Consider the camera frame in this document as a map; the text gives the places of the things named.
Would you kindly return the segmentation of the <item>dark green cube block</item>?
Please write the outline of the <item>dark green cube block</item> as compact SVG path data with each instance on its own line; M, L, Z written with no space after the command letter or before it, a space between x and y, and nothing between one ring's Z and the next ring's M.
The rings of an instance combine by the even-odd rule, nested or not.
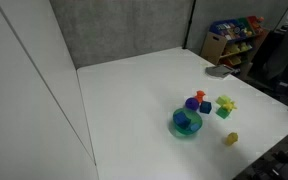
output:
M222 119L226 119L229 115L230 115L230 112L227 111L226 109L220 107L217 111L216 111L216 114L218 116L220 116Z

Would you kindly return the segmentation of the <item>black office chair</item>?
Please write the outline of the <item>black office chair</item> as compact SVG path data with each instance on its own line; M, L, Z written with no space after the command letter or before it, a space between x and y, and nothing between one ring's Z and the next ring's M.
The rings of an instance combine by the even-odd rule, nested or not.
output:
M288 87L288 25L284 33L275 31L256 53L247 83L273 90Z

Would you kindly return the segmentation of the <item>wooden toy storage shelf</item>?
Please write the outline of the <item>wooden toy storage shelf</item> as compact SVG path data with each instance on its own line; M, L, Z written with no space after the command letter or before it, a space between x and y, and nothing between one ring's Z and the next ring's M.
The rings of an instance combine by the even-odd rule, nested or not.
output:
M237 67L251 63L268 35L263 17L247 16L215 21L204 40L201 56L214 65Z

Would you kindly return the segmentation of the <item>light green cube block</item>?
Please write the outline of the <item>light green cube block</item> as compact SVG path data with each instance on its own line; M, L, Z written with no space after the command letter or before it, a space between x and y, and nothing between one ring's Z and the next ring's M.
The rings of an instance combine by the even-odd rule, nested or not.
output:
M222 106L222 105L224 105L230 101L231 101L231 99L228 96L221 95L217 98L216 103L219 104L220 106Z

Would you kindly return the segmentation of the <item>green translucent bowl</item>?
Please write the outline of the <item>green translucent bowl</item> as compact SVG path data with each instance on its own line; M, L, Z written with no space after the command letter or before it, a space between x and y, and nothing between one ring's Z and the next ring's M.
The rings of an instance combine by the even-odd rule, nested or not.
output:
M184 112L185 115L191 120L189 126L186 129L182 129L178 125L175 124L174 116L180 112ZM197 123L197 124L200 124L201 127L203 126L203 120L202 120L201 116L196 111L193 111L193 110L188 109L188 108L179 108L179 109L175 110L173 113L173 123L174 123L175 129L183 135L192 135L198 131L197 130L197 131L193 132L189 129L190 125L192 125L192 124Z

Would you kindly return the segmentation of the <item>grey folded cloth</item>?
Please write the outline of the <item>grey folded cloth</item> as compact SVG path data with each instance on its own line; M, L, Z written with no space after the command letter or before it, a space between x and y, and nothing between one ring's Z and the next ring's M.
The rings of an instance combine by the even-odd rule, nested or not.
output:
M211 77L215 78L226 78L228 75L234 72L234 69L227 65L217 65L207 67L205 73Z

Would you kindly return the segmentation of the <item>dark blue cube block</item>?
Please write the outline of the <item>dark blue cube block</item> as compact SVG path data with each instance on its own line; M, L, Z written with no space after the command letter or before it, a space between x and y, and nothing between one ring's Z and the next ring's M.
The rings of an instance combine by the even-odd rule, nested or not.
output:
M200 112L201 113L205 113L205 114L209 114L212 110L212 105L210 102L208 101L203 101L200 105Z

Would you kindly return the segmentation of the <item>square blue block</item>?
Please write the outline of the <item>square blue block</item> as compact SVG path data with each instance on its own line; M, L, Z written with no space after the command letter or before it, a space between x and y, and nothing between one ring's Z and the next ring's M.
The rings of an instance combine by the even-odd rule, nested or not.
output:
M191 122L191 120L185 115L184 112L177 113L174 116L174 121L175 121L175 124L178 125L182 129L186 129Z

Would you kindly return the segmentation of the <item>purple round gear block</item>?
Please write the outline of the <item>purple round gear block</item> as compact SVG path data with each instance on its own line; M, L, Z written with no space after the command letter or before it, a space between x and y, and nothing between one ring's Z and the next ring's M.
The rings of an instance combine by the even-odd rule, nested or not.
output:
M185 102L185 107L196 111L199 108L199 102L195 98L188 98Z

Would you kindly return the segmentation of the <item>yellow spiky toy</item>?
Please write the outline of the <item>yellow spiky toy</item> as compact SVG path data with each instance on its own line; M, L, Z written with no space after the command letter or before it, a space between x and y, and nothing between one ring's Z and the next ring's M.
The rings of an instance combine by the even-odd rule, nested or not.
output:
M236 109L235 102L228 101L222 105L222 108L227 110L228 112L231 112L233 109Z

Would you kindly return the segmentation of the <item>light blue toy figure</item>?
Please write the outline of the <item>light blue toy figure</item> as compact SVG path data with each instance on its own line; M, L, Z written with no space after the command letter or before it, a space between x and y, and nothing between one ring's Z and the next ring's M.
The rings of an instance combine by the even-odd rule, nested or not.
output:
M199 130L200 128L201 128L201 125L195 123L195 124L190 125L190 128L189 128L189 129L190 129L191 131L195 132L195 131Z

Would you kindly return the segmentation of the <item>yellow toy figure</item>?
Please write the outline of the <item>yellow toy figure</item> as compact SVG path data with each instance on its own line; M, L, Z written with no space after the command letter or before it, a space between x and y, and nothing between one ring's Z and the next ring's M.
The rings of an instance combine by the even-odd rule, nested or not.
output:
M227 146L231 146L237 141L238 141L238 134L236 132L232 132L227 136L227 138L225 140L225 144Z

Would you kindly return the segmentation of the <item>orange toy block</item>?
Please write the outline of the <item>orange toy block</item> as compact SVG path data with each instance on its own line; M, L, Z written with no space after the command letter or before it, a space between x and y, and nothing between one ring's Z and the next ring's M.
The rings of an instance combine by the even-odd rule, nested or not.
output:
M199 103L202 103L204 96L205 96L205 92L199 90L199 91L196 92L195 99L196 99Z

